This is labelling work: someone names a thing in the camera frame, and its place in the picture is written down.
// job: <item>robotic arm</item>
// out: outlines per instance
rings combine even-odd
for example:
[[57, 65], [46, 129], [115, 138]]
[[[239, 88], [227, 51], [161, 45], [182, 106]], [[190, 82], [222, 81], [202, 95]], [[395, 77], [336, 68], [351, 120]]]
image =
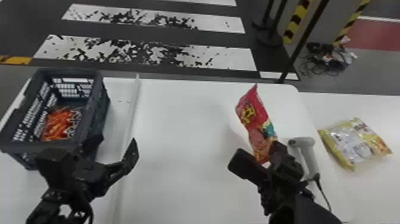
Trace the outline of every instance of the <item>robotic arm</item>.
[[[139, 159], [138, 146], [132, 139], [122, 160], [113, 164], [89, 161], [85, 157], [102, 141], [102, 135], [90, 138], [73, 152], [47, 148], [36, 157], [37, 168], [49, 189], [27, 218], [27, 224], [82, 224], [93, 222], [90, 202], [103, 197], [108, 189], [128, 175]], [[68, 205], [70, 214], [60, 215]]]
[[228, 169], [258, 187], [264, 214], [269, 224], [341, 224], [331, 212], [314, 202], [308, 181], [301, 181], [304, 171], [285, 145], [275, 141], [271, 165], [263, 167], [243, 149], [238, 149]]

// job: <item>snack bag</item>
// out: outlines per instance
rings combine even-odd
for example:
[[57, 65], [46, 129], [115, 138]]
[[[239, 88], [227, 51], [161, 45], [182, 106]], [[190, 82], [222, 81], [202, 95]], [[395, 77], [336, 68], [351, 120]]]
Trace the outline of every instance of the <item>snack bag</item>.
[[70, 139], [82, 118], [81, 107], [58, 107], [48, 115], [41, 141]]
[[374, 155], [392, 153], [382, 138], [359, 118], [345, 121], [330, 129], [319, 130], [318, 133], [340, 165], [353, 171], [355, 164]]
[[256, 161], [259, 164], [268, 162], [270, 150], [273, 150], [272, 143], [277, 140], [277, 136], [257, 94], [257, 84], [241, 97], [235, 110], [249, 132], [249, 141]]

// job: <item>yellow snack bag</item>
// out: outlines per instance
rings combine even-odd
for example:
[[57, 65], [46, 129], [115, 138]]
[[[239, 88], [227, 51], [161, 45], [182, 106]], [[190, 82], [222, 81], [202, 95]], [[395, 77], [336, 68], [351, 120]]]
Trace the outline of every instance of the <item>yellow snack bag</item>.
[[318, 130], [325, 146], [346, 169], [367, 158], [391, 154], [382, 138], [361, 119], [354, 118], [330, 129]]

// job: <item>yellow and black stripe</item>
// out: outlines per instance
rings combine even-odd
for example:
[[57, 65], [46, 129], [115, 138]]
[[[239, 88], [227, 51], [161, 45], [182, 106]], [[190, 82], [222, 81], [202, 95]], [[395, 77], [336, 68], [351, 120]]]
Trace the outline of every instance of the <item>yellow and black stripe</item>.
[[357, 8], [356, 12], [350, 17], [349, 21], [346, 23], [346, 26], [340, 31], [339, 36], [334, 41], [334, 45], [338, 46], [340, 41], [347, 35], [351, 27], [354, 25], [357, 18], [363, 13], [363, 10], [366, 6], [371, 2], [371, 0], [361, 0], [360, 6]]
[[0, 55], [0, 64], [29, 64], [30, 57], [15, 57], [9, 55]]
[[313, 0], [300, 0], [296, 7], [295, 13], [286, 28], [285, 34], [283, 34], [284, 43], [292, 43], [293, 38], [297, 30], [299, 29], [301, 20], [307, 15], [308, 9], [310, 8]]

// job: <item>floor marking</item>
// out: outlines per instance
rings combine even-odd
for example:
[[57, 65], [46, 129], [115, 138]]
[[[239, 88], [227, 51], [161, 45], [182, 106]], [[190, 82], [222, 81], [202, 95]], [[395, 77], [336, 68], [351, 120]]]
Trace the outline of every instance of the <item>floor marking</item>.
[[236, 6], [235, 0], [160, 0], [160, 1], [189, 2], [189, 3], [210, 4], [210, 5]]
[[29, 64], [30, 57], [15, 57], [10, 55], [0, 55], [0, 64]]
[[[260, 76], [263, 79], [279, 79], [282, 72], [273, 72], [273, 71], [261, 71]], [[289, 73], [286, 77], [286, 80], [299, 80], [299, 77], [296, 73]]]
[[49, 35], [33, 58], [256, 71], [251, 50]]
[[382, 21], [382, 22], [390, 22], [390, 23], [400, 23], [400, 19], [397, 18], [383, 18], [383, 17], [372, 17], [372, 16], [359, 16], [360, 20], [372, 20], [372, 21]]
[[239, 17], [154, 11], [138, 8], [116, 8], [99, 5], [72, 4], [62, 19], [133, 26], [245, 33], [242, 19]]

